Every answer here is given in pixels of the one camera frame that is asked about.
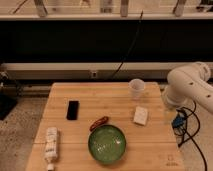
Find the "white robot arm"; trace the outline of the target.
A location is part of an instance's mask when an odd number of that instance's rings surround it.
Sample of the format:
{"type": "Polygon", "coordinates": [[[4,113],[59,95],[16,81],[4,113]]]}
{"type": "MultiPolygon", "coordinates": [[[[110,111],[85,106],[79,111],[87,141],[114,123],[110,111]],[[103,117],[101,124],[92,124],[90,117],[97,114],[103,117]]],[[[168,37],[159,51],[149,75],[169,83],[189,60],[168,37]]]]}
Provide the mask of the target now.
{"type": "Polygon", "coordinates": [[[210,76],[210,67],[204,62],[177,67],[168,73],[168,85],[162,92],[167,124],[175,119],[176,110],[183,107],[188,99],[213,114],[213,86],[207,83],[210,76]]]}

